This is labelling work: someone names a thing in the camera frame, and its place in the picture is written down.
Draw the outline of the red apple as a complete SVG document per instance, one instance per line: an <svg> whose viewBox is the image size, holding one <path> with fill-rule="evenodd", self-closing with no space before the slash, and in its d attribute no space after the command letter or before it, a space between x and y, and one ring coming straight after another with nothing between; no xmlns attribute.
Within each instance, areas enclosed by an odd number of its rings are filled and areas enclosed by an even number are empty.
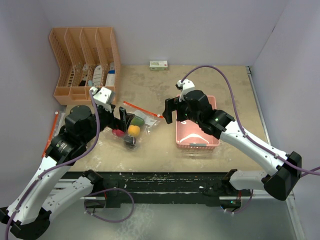
<svg viewBox="0 0 320 240"><path fill-rule="evenodd" d="M112 134L118 138L122 138L124 135L125 135L125 132L123 132L122 130L120 129L113 129L112 131Z"/></svg>

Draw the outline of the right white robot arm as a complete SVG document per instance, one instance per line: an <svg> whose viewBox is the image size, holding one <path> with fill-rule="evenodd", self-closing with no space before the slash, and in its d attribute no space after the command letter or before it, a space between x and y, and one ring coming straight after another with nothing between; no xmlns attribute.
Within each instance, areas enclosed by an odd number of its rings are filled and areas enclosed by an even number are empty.
<svg viewBox="0 0 320 240"><path fill-rule="evenodd" d="M162 115L167 124L173 122L172 112L176 112L178 122L194 122L205 134L232 145L262 167L262 171L231 171L222 183L226 195L233 196L239 190L265 190L284 201L301 178L300 154L288 154L244 130L230 114L214 109L201 90L192 90L183 99L166 99Z"/></svg>

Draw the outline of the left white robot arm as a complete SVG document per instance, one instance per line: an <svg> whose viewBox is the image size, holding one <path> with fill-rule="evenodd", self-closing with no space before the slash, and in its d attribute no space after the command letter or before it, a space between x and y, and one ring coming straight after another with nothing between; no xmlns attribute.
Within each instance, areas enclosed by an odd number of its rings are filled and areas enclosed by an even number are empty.
<svg viewBox="0 0 320 240"><path fill-rule="evenodd" d="M56 215L78 198L86 195L98 196L103 191L103 177L87 170L70 186L50 197L56 183L75 164L88 155L95 143L87 148L91 140L97 141L105 128L127 130L132 114L119 108L119 118L114 116L115 106L107 110L101 105L78 105L70 110L50 142L38 170L20 194L9 206L0 209L0 221L6 225L4 238L12 233L22 240L36 240L49 227Z"/></svg>

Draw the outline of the clear zip top bag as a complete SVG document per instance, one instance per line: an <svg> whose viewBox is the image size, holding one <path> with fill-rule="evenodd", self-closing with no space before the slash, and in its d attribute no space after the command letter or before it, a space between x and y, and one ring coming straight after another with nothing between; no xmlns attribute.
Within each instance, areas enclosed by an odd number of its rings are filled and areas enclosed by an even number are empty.
<svg viewBox="0 0 320 240"><path fill-rule="evenodd" d="M52 128L50 130L50 134L49 134L49 137L47 139L47 143L46 143L46 145L44 147L44 151L43 151L42 156L41 156L42 158L46 155L46 150L49 147L52 139L59 133L60 128L63 125L63 121L64 121L64 118L65 118L65 115L66 115L66 113L64 111L56 111L54 113L54 120L53 120Z"/></svg>

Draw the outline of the clear zip bag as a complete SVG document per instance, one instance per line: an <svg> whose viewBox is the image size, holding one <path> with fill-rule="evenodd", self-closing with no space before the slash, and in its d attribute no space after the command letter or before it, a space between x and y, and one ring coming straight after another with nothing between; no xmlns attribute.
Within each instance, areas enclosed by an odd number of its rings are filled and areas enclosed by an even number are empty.
<svg viewBox="0 0 320 240"><path fill-rule="evenodd" d="M66 115L66 113L64 111L56 111L54 113L54 120L53 120L52 128L50 130L50 134L49 134L49 137L47 139L47 143L46 143L46 145L44 147L44 151L43 151L42 156L41 156L42 158L46 155L46 150L49 147L52 139L59 133L60 128L63 125L63 121L64 121L64 118L65 118L65 115Z"/></svg>
<svg viewBox="0 0 320 240"><path fill-rule="evenodd" d="M133 151L139 148L142 142L147 141L148 135L164 118L160 114L128 101L123 101L123 108L128 115L126 131L110 128L107 131L115 143L122 144L126 149Z"/></svg>

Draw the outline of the yellow orange peach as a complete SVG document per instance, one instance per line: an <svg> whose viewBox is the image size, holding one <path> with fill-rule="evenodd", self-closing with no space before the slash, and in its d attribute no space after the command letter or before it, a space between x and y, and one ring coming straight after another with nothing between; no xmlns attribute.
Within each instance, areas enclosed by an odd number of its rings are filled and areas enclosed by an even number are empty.
<svg viewBox="0 0 320 240"><path fill-rule="evenodd" d="M127 134L133 137L138 137L140 135L141 129L138 125L130 125L127 130Z"/></svg>

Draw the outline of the green orange mango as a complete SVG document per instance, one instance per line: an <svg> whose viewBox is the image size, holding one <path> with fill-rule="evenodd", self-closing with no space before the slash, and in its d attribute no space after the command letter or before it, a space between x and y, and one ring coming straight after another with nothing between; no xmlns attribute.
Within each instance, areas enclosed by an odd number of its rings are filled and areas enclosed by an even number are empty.
<svg viewBox="0 0 320 240"><path fill-rule="evenodd" d="M139 116L134 116L130 125L141 127L145 124L145 120Z"/></svg>

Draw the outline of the dark purple mangosteen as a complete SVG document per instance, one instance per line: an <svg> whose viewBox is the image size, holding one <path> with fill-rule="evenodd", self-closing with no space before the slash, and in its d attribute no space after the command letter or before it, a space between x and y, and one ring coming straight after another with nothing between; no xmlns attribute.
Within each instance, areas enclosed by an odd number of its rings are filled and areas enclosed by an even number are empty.
<svg viewBox="0 0 320 240"><path fill-rule="evenodd" d="M123 138L123 144L128 149L134 149L136 147L136 138L131 135L125 135Z"/></svg>

